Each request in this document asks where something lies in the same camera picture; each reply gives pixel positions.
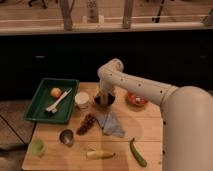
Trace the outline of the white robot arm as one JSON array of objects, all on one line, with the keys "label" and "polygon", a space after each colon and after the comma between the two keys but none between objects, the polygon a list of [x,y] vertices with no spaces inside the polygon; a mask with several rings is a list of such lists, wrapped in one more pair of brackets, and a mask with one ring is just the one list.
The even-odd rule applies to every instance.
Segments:
[{"label": "white robot arm", "polygon": [[125,74],[118,59],[102,65],[97,74],[102,91],[119,86],[160,108],[162,171],[213,171],[213,96],[209,92]]}]

